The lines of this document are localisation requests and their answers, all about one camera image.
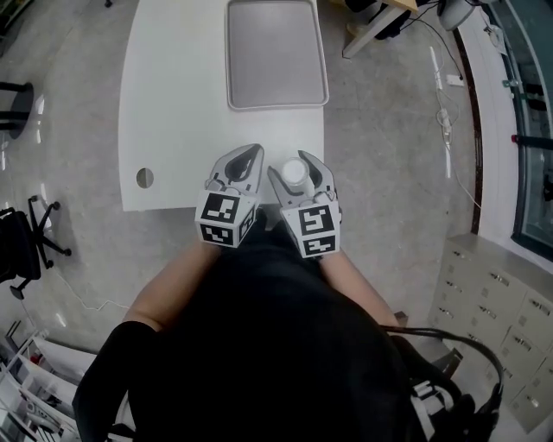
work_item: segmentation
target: cabinet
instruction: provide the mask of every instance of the cabinet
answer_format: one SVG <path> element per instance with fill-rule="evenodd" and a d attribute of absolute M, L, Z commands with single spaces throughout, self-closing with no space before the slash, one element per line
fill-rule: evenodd
<path fill-rule="evenodd" d="M 526 432 L 553 412 L 553 275 L 484 238 L 449 238 L 429 322 L 498 355 L 503 401 Z M 467 345 L 455 347 L 485 362 Z M 492 366 L 483 369 L 497 382 Z"/>

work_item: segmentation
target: chair leg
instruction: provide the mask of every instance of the chair leg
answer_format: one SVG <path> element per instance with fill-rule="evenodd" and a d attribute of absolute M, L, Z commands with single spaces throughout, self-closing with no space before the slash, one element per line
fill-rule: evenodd
<path fill-rule="evenodd" d="M 25 85 L 17 85 L 16 83 L 6 83 L 0 81 L 0 91 L 25 92 Z"/>
<path fill-rule="evenodd" d="M 58 253 L 61 253 L 65 256 L 71 256 L 71 249 L 62 249 L 58 244 L 56 244 L 54 241 L 49 240 L 46 237 L 42 237 L 42 243 L 49 247 L 52 250 L 55 250 Z"/>
<path fill-rule="evenodd" d="M 36 248 L 41 255 L 42 262 L 44 262 L 44 267 L 52 268 L 54 266 L 54 261 L 47 259 L 44 246 L 47 246 L 50 249 L 61 253 L 62 255 L 71 256 L 71 249 L 62 249 L 58 244 L 54 243 L 44 236 L 44 226 L 48 221 L 50 212 L 52 210 L 58 211 L 61 208 L 61 204 L 58 201 L 55 201 L 53 204 L 49 205 L 46 209 L 46 212 L 44 213 L 44 216 L 41 219 L 41 223 L 38 224 L 36 222 L 35 211 L 33 210 L 33 203 L 36 201 L 38 201 L 38 197 L 36 195 L 29 198 L 29 215 L 31 217 L 33 234 L 35 235 Z"/>
<path fill-rule="evenodd" d="M 17 112 L 11 110 L 0 110 L 0 120 L 27 120 L 28 112 Z"/>
<path fill-rule="evenodd" d="M 35 211 L 33 210 L 33 203 L 38 200 L 38 197 L 32 196 L 27 200 L 29 203 L 29 216 L 31 217 L 31 229 L 33 230 L 33 233 L 36 233 L 38 231 L 38 224 L 36 223 L 36 217 L 35 217 Z"/>
<path fill-rule="evenodd" d="M 19 124 L 17 123 L 0 123 L 0 130 L 13 130 L 17 129 Z"/>
<path fill-rule="evenodd" d="M 60 203 L 56 201 L 55 203 L 48 206 L 48 208 L 46 209 L 46 212 L 44 213 L 44 216 L 41 219 L 41 223 L 38 226 L 38 230 L 40 232 L 44 230 L 44 226 L 48 221 L 48 217 L 50 216 L 50 212 L 52 211 L 52 209 L 54 209 L 55 211 L 58 211 L 60 209 Z"/>
<path fill-rule="evenodd" d="M 23 289 L 31 282 L 30 279 L 26 279 L 21 284 L 19 284 L 18 287 L 10 286 L 11 294 L 14 295 L 14 297 L 18 300 L 24 300 L 25 297 L 23 296 Z"/>
<path fill-rule="evenodd" d="M 42 239 L 43 237 L 37 237 L 35 239 L 36 248 L 38 249 L 38 253 L 41 255 L 42 262 L 44 262 L 44 267 L 52 268 L 54 266 L 54 261 L 46 258 L 46 251 L 44 251 L 44 244 L 42 243 Z"/>

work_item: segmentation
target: person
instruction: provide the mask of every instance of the person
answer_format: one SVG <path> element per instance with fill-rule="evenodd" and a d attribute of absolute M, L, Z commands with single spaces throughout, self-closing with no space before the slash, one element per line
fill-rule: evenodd
<path fill-rule="evenodd" d="M 237 249 L 197 242 L 137 296 L 73 401 L 105 441 L 128 392 L 134 440 L 405 440 L 396 318 L 344 251 L 302 259 L 281 221 Z"/>

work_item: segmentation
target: gray tray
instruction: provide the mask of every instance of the gray tray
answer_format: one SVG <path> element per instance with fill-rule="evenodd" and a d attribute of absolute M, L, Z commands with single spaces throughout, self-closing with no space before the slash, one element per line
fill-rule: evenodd
<path fill-rule="evenodd" d="M 323 106 L 327 70 L 311 1 L 229 2 L 226 77 L 228 103 L 237 111 Z"/>

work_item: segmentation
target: white table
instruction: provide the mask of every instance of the white table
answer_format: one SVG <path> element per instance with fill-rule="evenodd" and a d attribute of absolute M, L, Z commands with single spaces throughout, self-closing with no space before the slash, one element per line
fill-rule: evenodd
<path fill-rule="evenodd" d="M 297 150 L 323 160 L 323 110 L 236 112 L 226 98 L 228 0 L 141 0 L 130 32 L 119 105 L 119 179 L 123 208 L 196 205 L 214 162 L 260 143 L 265 169 Z M 141 188 L 146 167 L 153 184 Z M 277 202 L 267 179 L 264 203 Z"/>

